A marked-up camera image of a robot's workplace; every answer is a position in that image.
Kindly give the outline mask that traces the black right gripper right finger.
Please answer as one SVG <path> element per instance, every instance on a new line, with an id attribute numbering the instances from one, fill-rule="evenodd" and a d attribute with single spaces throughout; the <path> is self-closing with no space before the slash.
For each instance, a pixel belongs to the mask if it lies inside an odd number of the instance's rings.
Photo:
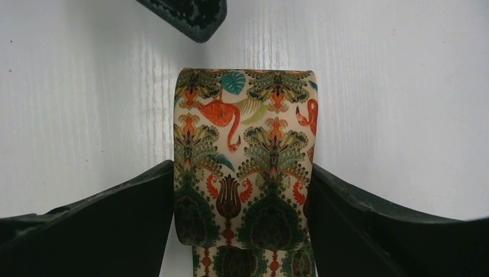
<path id="1" fill-rule="evenodd" d="M 319 276 L 487 276 L 488 219 L 395 204 L 314 165 L 309 229 Z"/>

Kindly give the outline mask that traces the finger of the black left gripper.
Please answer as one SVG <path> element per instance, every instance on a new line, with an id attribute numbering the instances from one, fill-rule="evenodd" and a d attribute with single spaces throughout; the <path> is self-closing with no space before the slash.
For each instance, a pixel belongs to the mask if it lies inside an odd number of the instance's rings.
<path id="1" fill-rule="evenodd" d="M 207 42 L 227 16 L 226 0 L 138 0 L 196 43 Z"/>

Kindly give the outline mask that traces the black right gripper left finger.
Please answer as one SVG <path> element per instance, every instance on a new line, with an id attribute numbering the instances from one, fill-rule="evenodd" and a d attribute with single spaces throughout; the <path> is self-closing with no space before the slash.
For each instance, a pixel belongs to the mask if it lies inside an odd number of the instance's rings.
<path id="1" fill-rule="evenodd" d="M 159 276 L 173 162 L 45 214 L 1 219 L 2 276 Z"/>

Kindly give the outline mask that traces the beige paisley patterned tie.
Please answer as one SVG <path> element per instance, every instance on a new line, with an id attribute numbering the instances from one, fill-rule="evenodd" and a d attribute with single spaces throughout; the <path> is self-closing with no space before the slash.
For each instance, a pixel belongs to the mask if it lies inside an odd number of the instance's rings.
<path id="1" fill-rule="evenodd" d="M 317 117 L 310 70 L 180 72 L 174 223 L 194 276 L 316 276 L 308 193 Z"/>

